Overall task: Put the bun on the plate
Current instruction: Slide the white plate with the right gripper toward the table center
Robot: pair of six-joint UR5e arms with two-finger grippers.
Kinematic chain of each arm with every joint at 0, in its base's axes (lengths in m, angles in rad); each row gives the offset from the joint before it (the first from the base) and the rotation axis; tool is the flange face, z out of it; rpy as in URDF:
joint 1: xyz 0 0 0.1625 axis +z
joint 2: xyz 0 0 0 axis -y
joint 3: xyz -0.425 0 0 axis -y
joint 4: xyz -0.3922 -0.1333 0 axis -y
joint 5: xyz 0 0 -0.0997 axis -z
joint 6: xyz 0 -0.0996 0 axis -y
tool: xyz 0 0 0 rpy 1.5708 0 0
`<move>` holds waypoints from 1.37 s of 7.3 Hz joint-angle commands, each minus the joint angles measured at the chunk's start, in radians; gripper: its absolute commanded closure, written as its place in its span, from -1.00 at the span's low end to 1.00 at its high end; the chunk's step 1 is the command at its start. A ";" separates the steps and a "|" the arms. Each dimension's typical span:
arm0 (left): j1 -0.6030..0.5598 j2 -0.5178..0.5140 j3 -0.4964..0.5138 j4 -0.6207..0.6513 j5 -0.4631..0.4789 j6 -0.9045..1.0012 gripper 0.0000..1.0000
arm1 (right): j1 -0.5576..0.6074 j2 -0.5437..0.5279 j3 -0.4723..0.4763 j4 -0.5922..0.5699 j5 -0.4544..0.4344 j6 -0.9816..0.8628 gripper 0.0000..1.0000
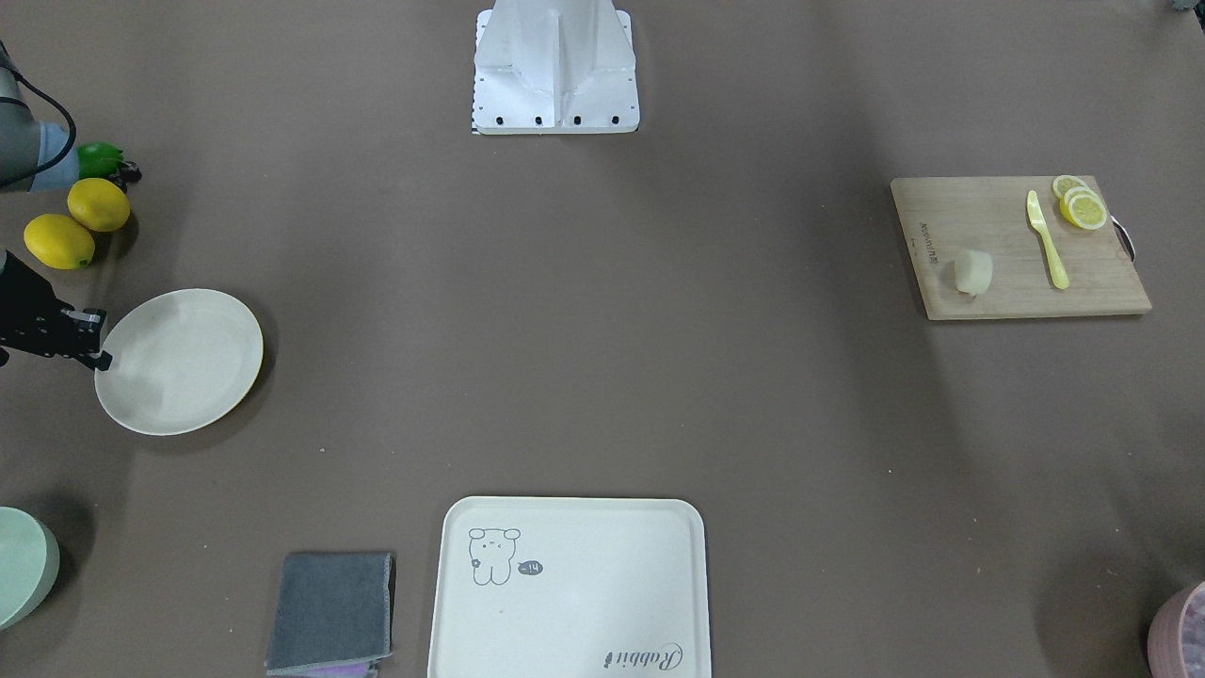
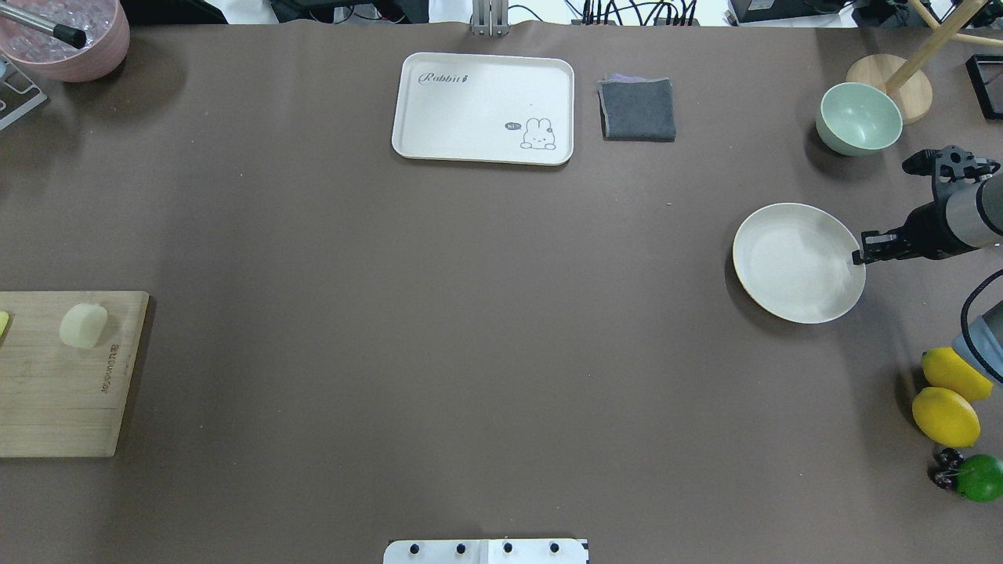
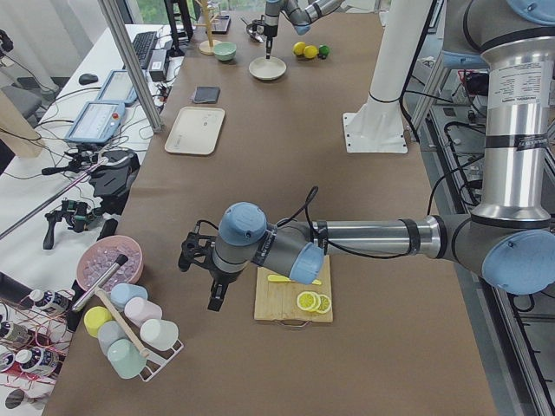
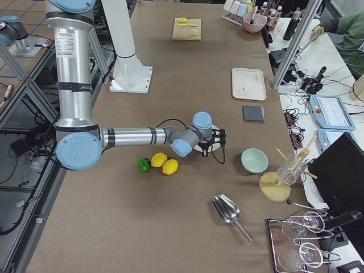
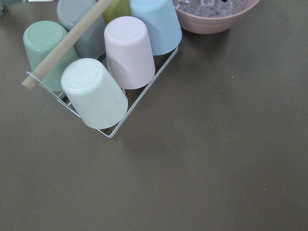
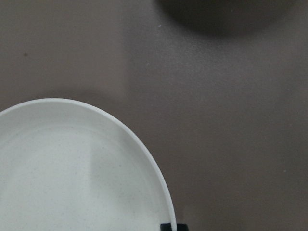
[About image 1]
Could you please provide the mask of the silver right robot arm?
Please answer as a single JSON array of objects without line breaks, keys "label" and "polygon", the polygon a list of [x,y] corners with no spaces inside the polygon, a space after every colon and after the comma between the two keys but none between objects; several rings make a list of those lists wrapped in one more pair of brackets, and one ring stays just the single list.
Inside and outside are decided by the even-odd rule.
[{"label": "silver right robot arm", "polygon": [[[2,51],[1,60],[2,190],[47,187],[49,179],[60,179],[67,169],[78,167],[72,157],[76,124],[65,107],[27,81],[8,51]],[[22,98],[23,89],[54,107],[66,126],[36,120]],[[4,362],[11,350],[20,350],[47,359],[72,359],[94,372],[108,369],[112,356],[102,350],[104,309],[74,309],[55,296],[42,275],[11,250],[2,252],[1,270]]]}]

